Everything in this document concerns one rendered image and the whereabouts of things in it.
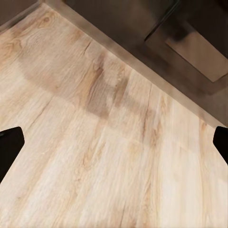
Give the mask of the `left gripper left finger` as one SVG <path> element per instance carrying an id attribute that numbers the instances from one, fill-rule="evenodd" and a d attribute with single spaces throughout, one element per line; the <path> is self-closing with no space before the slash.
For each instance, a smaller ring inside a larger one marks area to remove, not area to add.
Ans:
<path id="1" fill-rule="evenodd" d="M 24 144 L 25 139 L 20 126 L 0 132 L 0 183 Z"/>

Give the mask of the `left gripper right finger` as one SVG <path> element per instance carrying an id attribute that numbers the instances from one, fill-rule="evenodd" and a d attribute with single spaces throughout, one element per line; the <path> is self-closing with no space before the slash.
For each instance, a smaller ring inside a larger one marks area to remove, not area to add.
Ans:
<path id="1" fill-rule="evenodd" d="M 228 165 L 228 128 L 222 126 L 216 128 L 213 144 Z"/>

